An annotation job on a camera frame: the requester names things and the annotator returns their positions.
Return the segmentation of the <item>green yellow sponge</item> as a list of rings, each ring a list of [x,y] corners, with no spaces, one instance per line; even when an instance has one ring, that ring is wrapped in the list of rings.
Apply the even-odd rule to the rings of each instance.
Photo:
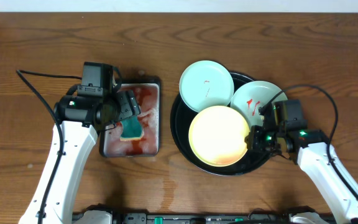
[[[144,135],[144,130],[136,116],[121,121],[122,133],[121,141],[136,141],[140,140]]]

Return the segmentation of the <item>yellow plate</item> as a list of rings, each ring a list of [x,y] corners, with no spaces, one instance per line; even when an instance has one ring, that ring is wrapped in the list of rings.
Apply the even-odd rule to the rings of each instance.
[[[227,106],[212,106],[194,117],[188,140],[192,152],[202,163],[227,167],[247,153],[245,138],[249,133],[249,125],[238,111]]]

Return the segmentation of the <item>light blue plate with streaks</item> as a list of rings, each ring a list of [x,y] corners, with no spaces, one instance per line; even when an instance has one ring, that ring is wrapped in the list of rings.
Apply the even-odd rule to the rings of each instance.
[[[234,92],[230,107],[245,117],[250,127],[262,126],[259,108],[265,106],[281,89],[266,81],[253,81],[242,85]]]

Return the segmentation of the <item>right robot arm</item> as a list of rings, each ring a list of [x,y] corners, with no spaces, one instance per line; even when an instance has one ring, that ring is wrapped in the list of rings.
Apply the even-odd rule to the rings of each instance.
[[[337,223],[358,223],[358,184],[343,166],[328,137],[307,121],[264,121],[245,137],[249,152],[288,154],[313,181]]]

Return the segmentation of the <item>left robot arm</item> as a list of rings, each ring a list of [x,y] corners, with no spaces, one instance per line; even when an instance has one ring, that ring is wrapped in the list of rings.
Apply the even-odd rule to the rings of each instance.
[[[44,170],[20,223],[71,223],[79,183],[98,134],[139,113],[131,90],[63,96],[52,113],[57,122]]]

